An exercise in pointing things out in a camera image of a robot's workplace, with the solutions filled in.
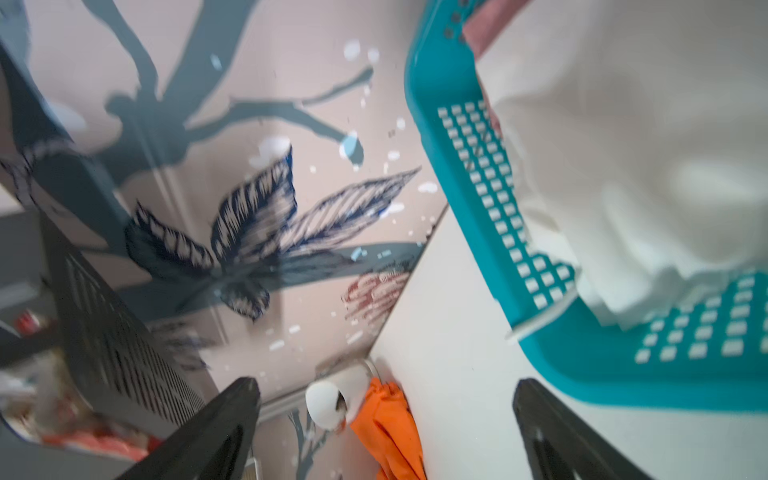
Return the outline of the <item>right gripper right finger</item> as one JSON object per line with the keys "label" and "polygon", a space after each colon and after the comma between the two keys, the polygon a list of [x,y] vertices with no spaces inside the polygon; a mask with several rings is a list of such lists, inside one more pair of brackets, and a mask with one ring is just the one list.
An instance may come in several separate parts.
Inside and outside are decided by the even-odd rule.
{"label": "right gripper right finger", "polygon": [[512,409],[533,478],[650,479],[538,380],[517,383]]}

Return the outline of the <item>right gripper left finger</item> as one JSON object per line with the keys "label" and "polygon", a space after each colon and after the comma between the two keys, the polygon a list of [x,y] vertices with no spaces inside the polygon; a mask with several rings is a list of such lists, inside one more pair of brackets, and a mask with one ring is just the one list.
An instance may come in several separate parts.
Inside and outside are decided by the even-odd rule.
{"label": "right gripper left finger", "polygon": [[240,479],[260,408],[257,380],[237,379],[119,479]]}

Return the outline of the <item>orange cloth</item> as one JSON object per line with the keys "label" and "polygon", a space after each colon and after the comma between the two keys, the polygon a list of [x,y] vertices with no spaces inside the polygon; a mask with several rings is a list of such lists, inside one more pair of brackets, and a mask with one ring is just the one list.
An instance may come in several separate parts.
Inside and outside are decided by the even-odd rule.
{"label": "orange cloth", "polygon": [[418,429],[397,384],[374,378],[348,426],[379,465],[376,479],[427,480]]}

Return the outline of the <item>white cloth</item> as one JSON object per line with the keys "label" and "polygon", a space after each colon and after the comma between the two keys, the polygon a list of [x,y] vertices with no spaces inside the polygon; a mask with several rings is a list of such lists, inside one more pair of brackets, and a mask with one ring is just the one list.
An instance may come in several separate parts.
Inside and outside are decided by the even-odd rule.
{"label": "white cloth", "polygon": [[766,268],[765,2],[529,1],[475,68],[530,244],[602,325]]}

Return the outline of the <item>pink shark print shorts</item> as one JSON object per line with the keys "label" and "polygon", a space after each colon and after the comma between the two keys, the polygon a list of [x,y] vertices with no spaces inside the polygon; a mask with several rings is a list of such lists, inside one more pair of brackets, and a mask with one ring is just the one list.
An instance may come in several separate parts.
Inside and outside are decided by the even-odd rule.
{"label": "pink shark print shorts", "polygon": [[462,27],[474,59],[479,60],[529,0],[488,0],[475,10]]}

